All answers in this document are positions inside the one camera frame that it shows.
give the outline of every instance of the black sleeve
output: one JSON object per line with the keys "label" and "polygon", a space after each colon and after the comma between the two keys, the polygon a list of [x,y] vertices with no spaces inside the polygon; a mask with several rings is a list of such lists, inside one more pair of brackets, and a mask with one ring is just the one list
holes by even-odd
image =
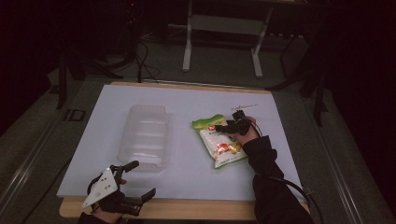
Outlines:
{"label": "black sleeve", "polygon": [[81,216],[79,216],[78,219],[78,224],[109,224],[109,223],[97,217],[93,217],[92,215],[81,213]]}
{"label": "black sleeve", "polygon": [[[248,155],[248,163],[256,173],[277,178],[284,175],[276,165],[276,150],[272,149],[268,136],[247,142],[243,146]],[[311,216],[300,205],[286,184],[256,175],[253,179],[256,196],[254,213],[259,223],[299,223],[313,224]]]}

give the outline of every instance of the snack bag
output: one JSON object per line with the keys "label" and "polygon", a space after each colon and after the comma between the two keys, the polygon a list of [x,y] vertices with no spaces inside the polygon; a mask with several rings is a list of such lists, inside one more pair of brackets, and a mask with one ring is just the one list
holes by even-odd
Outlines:
{"label": "snack bag", "polygon": [[227,134],[216,132],[215,125],[227,125],[224,116],[217,114],[210,119],[198,119],[192,122],[192,127],[199,132],[206,149],[215,159],[215,168],[244,159],[247,154],[241,145]]}

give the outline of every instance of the hand-mounted device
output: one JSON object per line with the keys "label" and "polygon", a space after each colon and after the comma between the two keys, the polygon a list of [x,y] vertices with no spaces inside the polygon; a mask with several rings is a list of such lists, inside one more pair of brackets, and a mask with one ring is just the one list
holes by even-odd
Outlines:
{"label": "hand-mounted device", "polygon": [[245,135],[250,127],[250,120],[247,119],[243,110],[236,110],[233,119],[227,119],[227,126],[215,125],[216,132],[220,133],[240,133]]}
{"label": "hand-mounted device", "polygon": [[88,197],[82,207],[86,208],[95,203],[99,203],[101,209],[106,212],[130,214],[135,217],[139,216],[143,204],[154,197],[156,189],[150,190],[140,198],[125,197],[125,194],[120,191],[122,173],[124,171],[127,173],[138,165],[139,161],[132,161],[125,166],[111,165],[106,168],[106,170],[93,179],[88,186]]}

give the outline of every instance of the hand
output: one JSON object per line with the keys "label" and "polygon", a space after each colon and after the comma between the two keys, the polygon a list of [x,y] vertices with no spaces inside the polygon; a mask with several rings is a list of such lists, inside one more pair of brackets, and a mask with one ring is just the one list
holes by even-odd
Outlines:
{"label": "hand", "polygon": [[259,135],[257,134],[256,130],[253,128],[256,124],[256,120],[252,117],[247,116],[247,119],[249,119],[252,124],[248,128],[248,131],[245,135],[241,135],[240,133],[230,133],[229,136],[235,140],[237,140],[241,146],[243,146],[245,143],[248,141],[251,141],[255,138],[258,138]]}
{"label": "hand", "polygon": [[[126,184],[126,182],[127,181],[124,179],[122,179],[120,181],[120,183],[122,185]],[[123,216],[123,214],[121,214],[121,213],[109,213],[109,212],[103,211],[102,208],[99,206],[99,203],[95,204],[93,211],[94,212],[92,213],[92,215],[94,217],[97,217],[97,218],[99,218],[107,223],[111,223],[111,224],[117,223],[117,221],[120,219],[120,217]]]}

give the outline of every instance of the plastic container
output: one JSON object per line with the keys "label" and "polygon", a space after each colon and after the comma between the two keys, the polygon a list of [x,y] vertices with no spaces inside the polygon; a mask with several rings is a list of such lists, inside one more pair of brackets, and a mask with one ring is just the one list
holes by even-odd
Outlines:
{"label": "plastic container", "polygon": [[117,158],[139,161],[136,171],[159,172],[166,154],[168,117],[161,105],[133,105],[123,130]]}

